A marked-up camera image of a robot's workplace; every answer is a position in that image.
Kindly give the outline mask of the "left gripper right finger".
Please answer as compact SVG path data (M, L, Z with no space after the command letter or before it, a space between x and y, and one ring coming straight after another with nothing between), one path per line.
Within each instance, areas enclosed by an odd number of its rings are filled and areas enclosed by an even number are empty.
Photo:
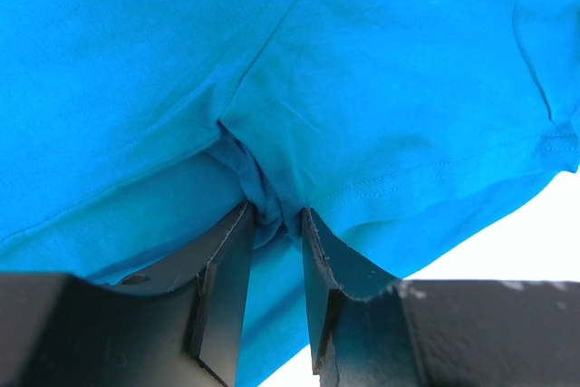
M400 280L301 213L312 369L323 386L576 386L579 285Z

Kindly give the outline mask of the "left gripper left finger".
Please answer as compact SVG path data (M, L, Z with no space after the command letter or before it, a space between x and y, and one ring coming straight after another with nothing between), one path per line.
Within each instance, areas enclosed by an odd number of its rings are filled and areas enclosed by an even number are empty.
M237 378L255 210L123 278L1 276L4 386L232 386Z

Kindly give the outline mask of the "teal blue t shirt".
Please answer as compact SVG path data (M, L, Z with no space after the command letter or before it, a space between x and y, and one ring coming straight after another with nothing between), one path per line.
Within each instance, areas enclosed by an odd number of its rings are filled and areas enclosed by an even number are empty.
M410 276L579 166L579 0L1 0L1 267L115 280L257 209L237 382L307 342L300 212Z

